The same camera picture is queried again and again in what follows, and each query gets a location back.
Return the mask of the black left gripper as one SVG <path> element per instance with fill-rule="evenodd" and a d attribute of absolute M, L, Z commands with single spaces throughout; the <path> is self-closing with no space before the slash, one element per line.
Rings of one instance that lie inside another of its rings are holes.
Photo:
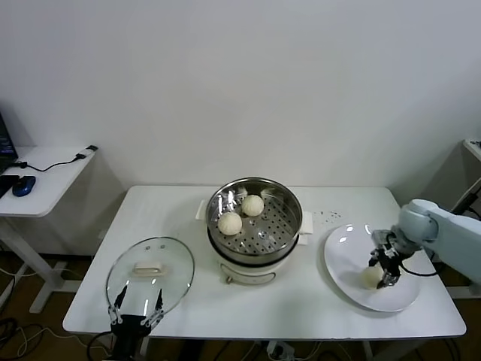
<path fill-rule="evenodd" d="M 126 284 L 108 306 L 110 330 L 116 337 L 111 357 L 133 357 L 140 340 L 150 334 L 150 326 L 157 326 L 164 317 L 162 289 L 159 290 L 153 313 L 149 317 L 128 314 L 121 316 L 119 311 L 127 288 Z"/>

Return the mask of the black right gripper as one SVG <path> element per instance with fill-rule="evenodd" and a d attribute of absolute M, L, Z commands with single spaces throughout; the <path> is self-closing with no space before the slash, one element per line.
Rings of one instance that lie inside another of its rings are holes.
<path fill-rule="evenodd" d="M 369 267 L 374 267 L 378 263 L 383 269 L 383 276 L 377 283 L 377 289 L 380 290 L 385 287 L 391 287 L 398 282 L 400 272 L 400 257 L 396 249 L 393 247 L 381 246 L 375 248 L 370 253 L 371 258 L 368 261 Z"/>

